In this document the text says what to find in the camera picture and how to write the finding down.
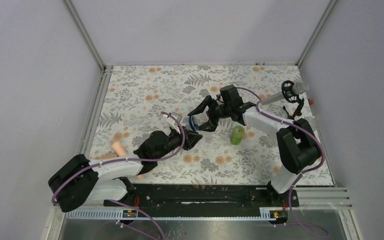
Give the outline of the green pill bottle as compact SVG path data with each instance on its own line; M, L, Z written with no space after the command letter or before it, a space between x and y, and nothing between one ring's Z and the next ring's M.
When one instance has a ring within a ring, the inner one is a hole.
M234 146L239 145L241 143L244 135L245 135L245 129L240 125L236 125L232 129L232 133L230 136L230 143Z

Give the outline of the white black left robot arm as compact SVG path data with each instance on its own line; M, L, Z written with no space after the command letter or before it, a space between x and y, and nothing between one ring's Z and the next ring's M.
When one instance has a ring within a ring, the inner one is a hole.
M148 173L174 153L191 150L202 138L198 132L186 128L182 131L171 128L169 134L156 130L132 155L104 161L91 161L84 154L75 155L48 180L53 193L51 200L64 213L106 200L128 206L135 200L128 177Z

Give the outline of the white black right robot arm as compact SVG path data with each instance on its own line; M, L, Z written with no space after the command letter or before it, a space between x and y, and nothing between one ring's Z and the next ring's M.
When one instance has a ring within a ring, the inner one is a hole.
M211 95L188 113L189 125L193 126L193 116L206 113L208 120L193 127L194 130L215 132L221 119L231 119L243 126L255 128L267 135L276 137L281 167L268 183L267 201L273 206L281 205L289 191L305 173L308 166L317 159L324 158L321 143L306 119L292 120L263 112L257 103L244 102L239 88L228 85L220 89L218 99Z

